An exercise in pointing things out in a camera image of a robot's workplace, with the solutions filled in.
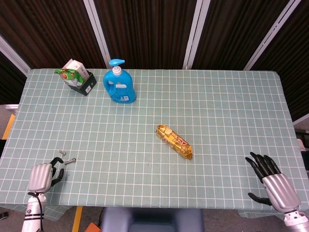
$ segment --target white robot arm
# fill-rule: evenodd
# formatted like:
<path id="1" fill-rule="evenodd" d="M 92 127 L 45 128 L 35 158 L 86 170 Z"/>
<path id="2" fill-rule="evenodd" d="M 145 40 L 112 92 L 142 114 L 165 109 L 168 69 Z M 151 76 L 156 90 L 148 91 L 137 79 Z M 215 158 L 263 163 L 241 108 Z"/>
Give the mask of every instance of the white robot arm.
<path id="1" fill-rule="evenodd" d="M 298 212 L 300 199 L 285 174 L 282 174 L 275 161 L 269 156 L 256 155 L 250 152 L 255 162 L 246 157 L 248 163 L 264 185 L 269 198 L 260 198 L 249 192 L 254 201 L 272 205 L 284 213 L 284 223 L 292 232 L 309 232 L 309 220 L 304 213 Z"/>
<path id="2" fill-rule="evenodd" d="M 43 232 L 43 216 L 46 206 L 45 193 L 61 181 L 64 169 L 60 169 L 59 176 L 52 180 L 56 173 L 54 167 L 57 162 L 63 163 L 59 157 L 54 158 L 50 163 L 35 165 L 31 169 L 28 190 L 30 199 L 28 201 L 22 232 Z"/>

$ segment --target floor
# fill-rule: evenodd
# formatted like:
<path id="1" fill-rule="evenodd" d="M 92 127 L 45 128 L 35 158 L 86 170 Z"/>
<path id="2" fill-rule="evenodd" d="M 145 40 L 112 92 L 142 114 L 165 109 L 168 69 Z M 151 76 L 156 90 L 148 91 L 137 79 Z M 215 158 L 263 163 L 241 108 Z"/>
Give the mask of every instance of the floor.
<path id="1" fill-rule="evenodd" d="M 2 138 L 11 113 L 6 111 L 0 105 L 0 138 Z M 297 127 L 309 129 L 309 119 Z M 44 220 L 45 231 L 72 231 L 76 207 L 67 210 L 66 213 L 58 221 Z M 90 222 L 99 218 L 101 207 L 83 207 L 82 218 L 79 231 L 84 232 Z M 0 221 L 1 231 L 20 232 L 23 225 L 25 213 L 14 210 L 7 210 L 0 207 L 0 213 L 9 212 L 7 219 Z M 284 222 L 276 216 L 260 217 L 260 218 L 242 218 L 237 210 L 203 210 L 204 225 L 206 232 L 268 232 L 280 231 L 288 232 Z"/>

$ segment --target metal screw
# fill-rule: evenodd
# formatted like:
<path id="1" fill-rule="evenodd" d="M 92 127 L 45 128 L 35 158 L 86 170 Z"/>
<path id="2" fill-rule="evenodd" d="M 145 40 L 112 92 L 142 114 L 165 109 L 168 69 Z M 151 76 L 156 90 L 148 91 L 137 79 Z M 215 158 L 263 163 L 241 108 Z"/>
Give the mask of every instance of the metal screw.
<path id="1" fill-rule="evenodd" d="M 76 158 L 73 158 L 71 160 L 68 160 L 67 162 L 64 162 L 64 165 L 68 165 L 70 163 L 75 163 L 76 162 Z"/>
<path id="2" fill-rule="evenodd" d="M 58 150 L 58 152 L 61 154 L 61 155 L 63 155 L 63 156 L 65 156 L 67 153 L 65 152 L 65 151 L 63 151 L 63 150 Z"/>

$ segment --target table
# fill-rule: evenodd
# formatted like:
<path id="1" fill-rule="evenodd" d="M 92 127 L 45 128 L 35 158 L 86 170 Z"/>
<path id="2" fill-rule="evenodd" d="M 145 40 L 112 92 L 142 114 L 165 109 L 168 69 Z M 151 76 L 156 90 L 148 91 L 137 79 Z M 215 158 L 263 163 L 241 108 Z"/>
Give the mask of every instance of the table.
<path id="1" fill-rule="evenodd" d="M 197 207 L 273 214 L 270 206 L 247 195 L 266 196 L 245 161 L 253 151 L 277 162 L 295 186 L 300 209 L 309 209 L 309 180 L 275 72 L 129 70 L 137 99 L 117 104 L 102 84 L 107 70 L 90 71 L 98 83 L 87 97 L 64 85 L 54 69 L 27 74 L 0 160 L 0 203 L 26 204 L 31 167 L 50 162 L 63 149 L 66 160 L 77 162 L 46 194 L 51 207 Z M 191 144 L 191 161 L 156 136 L 159 124 Z"/>

